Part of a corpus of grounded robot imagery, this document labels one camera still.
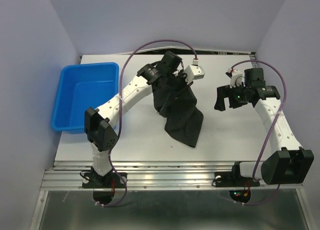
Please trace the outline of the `black dotted skirt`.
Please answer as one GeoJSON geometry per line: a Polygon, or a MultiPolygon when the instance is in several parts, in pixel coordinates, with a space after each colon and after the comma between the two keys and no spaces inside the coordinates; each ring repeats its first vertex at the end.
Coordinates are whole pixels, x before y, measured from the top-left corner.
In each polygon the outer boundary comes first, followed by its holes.
{"type": "Polygon", "coordinates": [[[195,148],[204,120],[191,85],[183,77],[160,77],[151,85],[153,106],[166,118],[164,130],[174,140],[195,148]]]}

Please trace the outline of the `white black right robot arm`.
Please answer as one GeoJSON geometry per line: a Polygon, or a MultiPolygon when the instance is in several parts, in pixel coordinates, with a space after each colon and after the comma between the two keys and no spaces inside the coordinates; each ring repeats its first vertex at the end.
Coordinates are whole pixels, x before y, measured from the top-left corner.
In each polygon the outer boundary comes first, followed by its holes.
{"type": "Polygon", "coordinates": [[[301,184],[314,161],[314,154],[304,149],[294,136],[282,110],[283,101],[275,86],[267,85],[262,68],[241,72],[230,68],[226,75],[230,83],[217,88],[215,110],[225,111],[252,104],[267,132],[271,155],[264,161],[236,161],[220,184],[242,185],[247,180],[268,185],[301,184]]]}

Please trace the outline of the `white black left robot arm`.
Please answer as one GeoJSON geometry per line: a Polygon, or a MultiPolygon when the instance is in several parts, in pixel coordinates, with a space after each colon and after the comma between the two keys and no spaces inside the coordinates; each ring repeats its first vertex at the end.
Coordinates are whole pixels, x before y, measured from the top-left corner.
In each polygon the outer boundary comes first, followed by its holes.
{"type": "Polygon", "coordinates": [[[187,68],[178,70],[183,60],[167,51],[161,60],[148,63],[137,71],[133,79],[106,103],[84,113],[84,132],[92,148],[92,167],[86,179],[106,187],[111,183],[114,167],[111,152],[121,133],[115,131],[121,126],[123,116],[139,101],[155,90],[168,87],[175,94],[187,90],[199,73],[199,60],[193,59],[187,68]]]}

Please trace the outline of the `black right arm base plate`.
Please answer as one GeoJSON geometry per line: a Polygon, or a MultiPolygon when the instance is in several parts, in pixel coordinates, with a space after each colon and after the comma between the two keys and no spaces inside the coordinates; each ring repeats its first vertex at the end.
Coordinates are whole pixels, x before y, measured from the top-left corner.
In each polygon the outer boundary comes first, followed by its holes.
{"type": "Polygon", "coordinates": [[[259,187],[260,183],[248,177],[234,176],[231,171],[216,171],[212,185],[218,188],[259,187]]]}

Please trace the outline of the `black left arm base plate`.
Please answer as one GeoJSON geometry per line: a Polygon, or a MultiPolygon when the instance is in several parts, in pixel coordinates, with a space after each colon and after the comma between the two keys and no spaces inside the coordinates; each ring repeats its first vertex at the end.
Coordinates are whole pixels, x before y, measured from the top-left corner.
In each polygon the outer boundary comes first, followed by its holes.
{"type": "Polygon", "coordinates": [[[107,173],[105,176],[100,176],[93,171],[81,171],[79,175],[82,177],[83,189],[125,189],[124,180],[127,180],[127,173],[120,172],[119,177],[113,171],[107,173]]]}

